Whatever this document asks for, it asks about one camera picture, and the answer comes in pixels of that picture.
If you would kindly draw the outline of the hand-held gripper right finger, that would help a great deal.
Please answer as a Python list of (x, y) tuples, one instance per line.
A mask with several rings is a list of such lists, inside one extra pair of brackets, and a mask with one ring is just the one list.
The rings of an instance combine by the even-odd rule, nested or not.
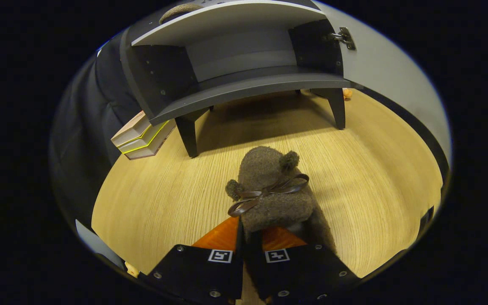
[(361, 282), (327, 245), (306, 243), (283, 227), (246, 238), (244, 264), (268, 305), (327, 305)]

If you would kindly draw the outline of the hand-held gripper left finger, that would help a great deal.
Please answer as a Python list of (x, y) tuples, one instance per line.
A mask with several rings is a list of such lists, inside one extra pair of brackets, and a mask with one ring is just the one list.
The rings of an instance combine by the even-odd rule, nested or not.
[(177, 244), (141, 280), (191, 305), (234, 305), (243, 288), (242, 228), (229, 217), (193, 245)]

